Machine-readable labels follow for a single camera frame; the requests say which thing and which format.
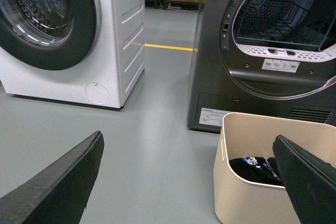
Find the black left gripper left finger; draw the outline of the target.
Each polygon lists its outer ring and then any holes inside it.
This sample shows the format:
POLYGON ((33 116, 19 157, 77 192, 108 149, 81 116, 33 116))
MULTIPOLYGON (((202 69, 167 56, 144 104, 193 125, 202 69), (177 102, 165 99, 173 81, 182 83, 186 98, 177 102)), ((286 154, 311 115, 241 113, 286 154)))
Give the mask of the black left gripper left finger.
POLYGON ((95 131, 1 197, 1 223, 79 223, 98 177, 104 138, 95 131))

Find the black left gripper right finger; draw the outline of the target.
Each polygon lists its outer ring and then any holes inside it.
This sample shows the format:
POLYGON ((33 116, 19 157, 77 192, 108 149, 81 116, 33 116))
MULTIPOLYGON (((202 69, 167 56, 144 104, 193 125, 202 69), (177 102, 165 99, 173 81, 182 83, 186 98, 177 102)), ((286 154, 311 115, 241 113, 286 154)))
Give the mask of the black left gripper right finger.
POLYGON ((300 223, 335 223, 335 167, 283 135, 272 150, 300 223))

